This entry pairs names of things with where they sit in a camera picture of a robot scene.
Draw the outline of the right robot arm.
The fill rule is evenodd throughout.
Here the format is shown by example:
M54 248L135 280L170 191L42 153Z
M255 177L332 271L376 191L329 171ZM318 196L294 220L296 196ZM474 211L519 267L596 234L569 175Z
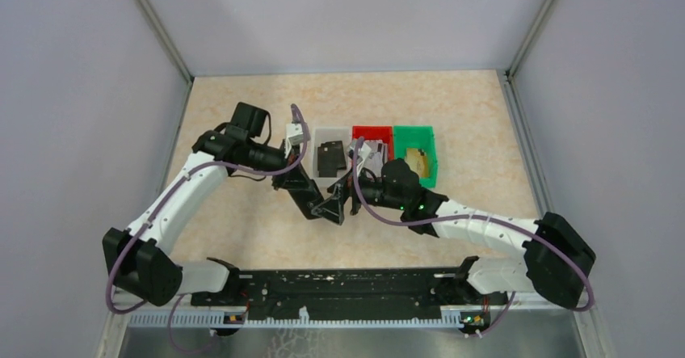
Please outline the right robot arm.
M401 211L398 226L440 239L458 239L503 253L503 259L476 258L466 272L468 286L482 295L538 293L568 310L586 311L595 303L589 275L596 254L561 215L538 219L504 217L470 208L420 184L402 159L383 165L380 175L350 169L327 189L328 202L352 214L375 208Z

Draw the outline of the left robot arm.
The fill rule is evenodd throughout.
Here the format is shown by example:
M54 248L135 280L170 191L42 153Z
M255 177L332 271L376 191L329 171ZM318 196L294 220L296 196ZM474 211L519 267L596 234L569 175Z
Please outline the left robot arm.
M170 253L204 200L231 174L242 171L272 177L293 175L301 168L310 133L296 104L280 148L257 143L268 111L238 103L230 121L203 133L160 196L124 230L103 237L108 270L105 300L113 314L126 314L144 304L162 306L174 297L218 293L229 281L228 264L205 260L182 265Z

